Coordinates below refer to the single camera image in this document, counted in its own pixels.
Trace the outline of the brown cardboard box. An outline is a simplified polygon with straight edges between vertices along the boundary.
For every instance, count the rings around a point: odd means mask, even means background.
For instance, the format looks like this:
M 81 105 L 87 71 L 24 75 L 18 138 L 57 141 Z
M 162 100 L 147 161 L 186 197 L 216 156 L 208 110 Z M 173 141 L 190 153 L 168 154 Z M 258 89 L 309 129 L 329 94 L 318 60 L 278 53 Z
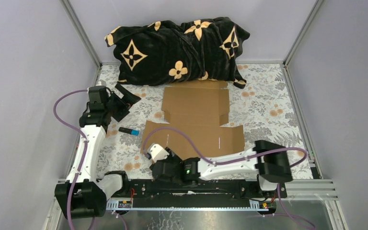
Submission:
M 172 83 L 164 89 L 161 110 L 166 123 L 146 121 L 141 150 L 156 143 L 181 159 L 197 157 L 186 134 L 205 157 L 244 151 L 243 126 L 228 127 L 230 98 L 225 81 L 197 80 Z

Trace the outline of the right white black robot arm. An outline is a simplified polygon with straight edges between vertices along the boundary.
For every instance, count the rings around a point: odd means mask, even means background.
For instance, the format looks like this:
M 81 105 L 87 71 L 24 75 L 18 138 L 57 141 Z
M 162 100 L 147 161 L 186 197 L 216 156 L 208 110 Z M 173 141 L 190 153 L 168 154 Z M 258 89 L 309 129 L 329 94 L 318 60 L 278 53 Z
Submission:
M 153 161 L 150 166 L 153 179 L 180 185 L 252 173 L 258 181 L 255 185 L 257 194 L 268 197 L 278 184 L 293 180 L 286 148 L 265 140 L 256 141 L 251 149 L 213 158 L 182 160 L 168 147 L 163 148 L 155 143 L 145 153 Z

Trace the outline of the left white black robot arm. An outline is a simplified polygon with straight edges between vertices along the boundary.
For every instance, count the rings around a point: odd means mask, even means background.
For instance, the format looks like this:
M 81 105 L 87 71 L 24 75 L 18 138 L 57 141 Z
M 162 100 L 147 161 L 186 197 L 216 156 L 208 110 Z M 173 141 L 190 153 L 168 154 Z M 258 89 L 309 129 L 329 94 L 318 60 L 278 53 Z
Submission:
M 83 90 L 83 93 L 88 95 L 88 102 L 79 118 L 79 127 L 59 118 L 59 101 L 55 102 L 55 117 L 62 124 L 77 131 L 80 136 L 71 170 L 65 182 L 55 187 L 55 198 L 68 221 L 101 217 L 105 213 L 107 201 L 113 194 L 123 197 L 129 192 L 130 185 L 126 173 L 107 172 L 103 178 L 98 179 L 96 172 L 99 153 L 111 121 L 120 122 L 141 99 L 121 84 L 117 84 L 115 88 L 121 92 L 121 97 L 103 85 Z

